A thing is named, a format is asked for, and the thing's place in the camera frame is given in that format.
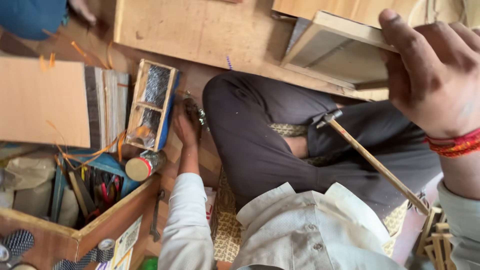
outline wrench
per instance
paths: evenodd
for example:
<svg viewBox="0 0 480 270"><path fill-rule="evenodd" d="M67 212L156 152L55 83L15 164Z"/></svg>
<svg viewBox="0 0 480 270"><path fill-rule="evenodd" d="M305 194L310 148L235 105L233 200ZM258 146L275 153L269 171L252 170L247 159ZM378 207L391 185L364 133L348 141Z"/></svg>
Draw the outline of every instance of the wrench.
<svg viewBox="0 0 480 270"><path fill-rule="evenodd" d="M158 242L160 240L160 233L156 230L156 220L158 217L158 204L160 203L161 200L165 198L165 191L160 190L158 192L158 195L156 197L156 202L155 202L155 210L153 212L153 220L152 220L152 225L150 226L150 234L153 236L153 242Z"/></svg>

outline dark brown trousers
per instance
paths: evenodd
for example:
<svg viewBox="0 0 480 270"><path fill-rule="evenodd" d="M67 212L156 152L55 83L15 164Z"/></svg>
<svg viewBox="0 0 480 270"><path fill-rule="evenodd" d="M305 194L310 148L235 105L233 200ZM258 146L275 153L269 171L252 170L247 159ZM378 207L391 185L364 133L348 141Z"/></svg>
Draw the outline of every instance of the dark brown trousers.
<svg viewBox="0 0 480 270"><path fill-rule="evenodd" d="M229 71L208 82L203 103L237 211L255 197L289 182L296 192L321 193L335 182L348 188L382 219L405 198L330 126L314 117L336 109L326 93L277 80ZM389 101L342 108L337 119L358 142L414 193L440 173L424 132ZM337 153L314 167L296 158L270 123L310 125L310 157Z"/></svg>

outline white shirt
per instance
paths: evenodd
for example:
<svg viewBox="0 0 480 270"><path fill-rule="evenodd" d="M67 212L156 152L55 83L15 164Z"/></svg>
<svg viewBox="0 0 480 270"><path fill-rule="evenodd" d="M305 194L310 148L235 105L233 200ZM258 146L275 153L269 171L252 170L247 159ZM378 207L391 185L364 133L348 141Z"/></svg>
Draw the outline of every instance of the white shirt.
<svg viewBox="0 0 480 270"><path fill-rule="evenodd" d="M480 202L458 197L439 184L458 269L480 269ZM183 173L176 179L163 230L159 270L215 268L205 213L202 179ZM389 239L365 203L336 183L325 193L296 194L285 183L244 206L237 215L242 244L232 270L404 269L383 252Z"/></svg>

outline small wooden frame with mesh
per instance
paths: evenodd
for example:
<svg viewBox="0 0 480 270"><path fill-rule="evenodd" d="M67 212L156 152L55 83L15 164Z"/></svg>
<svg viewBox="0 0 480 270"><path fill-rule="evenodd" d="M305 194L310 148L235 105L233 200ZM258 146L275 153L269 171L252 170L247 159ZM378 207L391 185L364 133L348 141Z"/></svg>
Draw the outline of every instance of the small wooden frame with mesh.
<svg viewBox="0 0 480 270"><path fill-rule="evenodd" d="M145 89L148 81L148 74L152 66L157 66L160 68L165 68L170 70L168 86L165 92L165 99L161 107L150 102L145 102L145 98L144 98ZM132 109L130 111L130 118L128 121L127 134L132 133L137 127L142 125L144 112L146 110L152 110L154 112L161 113L160 123L158 125L158 130L156 131L155 145L153 147L146 147L143 144L137 141L131 140L129 138L125 139L125 143L139 147L139 148L155 151L155 152L159 151L158 145L160 143L162 129L164 126L164 122L166 120L165 112L167 112L168 110L169 101L170 101L171 95L173 94L175 80L177 78L178 72L179 71L176 68L169 67L160 63L152 62L145 59L142 59L140 61L140 66L139 66L138 75L137 75L137 82L135 84L135 91L133 93Z"/></svg>

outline hammer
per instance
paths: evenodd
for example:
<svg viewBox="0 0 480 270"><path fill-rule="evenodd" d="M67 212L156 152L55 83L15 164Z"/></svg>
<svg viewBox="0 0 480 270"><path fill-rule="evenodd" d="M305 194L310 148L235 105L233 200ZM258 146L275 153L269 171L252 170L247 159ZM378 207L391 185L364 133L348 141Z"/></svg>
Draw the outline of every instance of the hammer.
<svg viewBox="0 0 480 270"><path fill-rule="evenodd" d="M381 173L400 193L403 194L420 212L428 216L428 207L391 171L389 171L382 163L380 163L367 149L355 140L335 119L342 115L341 110L327 113L318 123L317 128L321 128L329 124L335 129L355 150L357 150L379 173Z"/></svg>

